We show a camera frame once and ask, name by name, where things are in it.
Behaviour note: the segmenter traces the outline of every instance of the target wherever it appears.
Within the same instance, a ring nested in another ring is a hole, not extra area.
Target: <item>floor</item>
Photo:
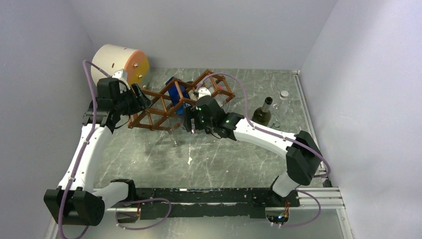
[[[205,69],[155,68],[150,70],[148,86],[160,91],[172,76],[195,80]],[[278,130],[309,131],[292,71],[211,69],[238,77],[246,88],[249,115],[262,106],[268,96],[274,99],[270,125],[277,120]],[[239,84],[227,79],[236,97],[224,106],[226,112],[245,114],[245,97]],[[285,99],[279,92],[288,91]],[[268,187],[286,171],[285,159],[250,143],[217,139],[204,132],[190,134],[181,127],[174,133],[177,147],[167,132],[142,128],[116,130],[104,151],[96,174],[96,188],[115,178],[129,178],[136,187]],[[315,179],[311,187],[321,187]]]

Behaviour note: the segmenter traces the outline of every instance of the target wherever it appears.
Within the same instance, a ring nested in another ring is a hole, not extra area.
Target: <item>bottle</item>
[[[273,102],[273,98],[265,98],[264,105],[259,107],[253,113],[252,121],[263,126],[268,126],[271,119],[270,105]]]

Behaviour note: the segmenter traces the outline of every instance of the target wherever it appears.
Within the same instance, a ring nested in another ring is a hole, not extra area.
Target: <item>marble table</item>
[[[148,89],[160,91],[170,77],[195,80],[205,69],[153,68]],[[211,69],[235,75],[248,93],[249,114],[272,97],[272,122],[285,132],[310,131],[298,84],[292,71]],[[226,112],[245,114],[245,97],[238,83],[227,78],[236,97],[224,106]],[[288,91],[280,99],[281,90]],[[135,181],[136,187],[268,187],[286,171],[285,159],[258,146],[230,139],[217,139],[205,132],[190,134],[181,127],[172,138],[165,131],[143,128],[116,130],[104,151],[95,187],[102,188],[115,178]],[[315,179],[311,187],[321,187]]]

